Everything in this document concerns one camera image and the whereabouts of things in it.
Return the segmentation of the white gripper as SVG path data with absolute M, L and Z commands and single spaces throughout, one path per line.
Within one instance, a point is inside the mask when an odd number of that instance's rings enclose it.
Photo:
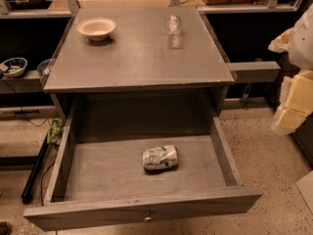
M 284 77 L 280 105 L 271 125 L 274 133 L 288 135 L 313 113 L 313 4 L 293 28 L 272 40 L 268 49 L 276 53 L 289 51 L 290 63 L 304 69 L 293 78 Z

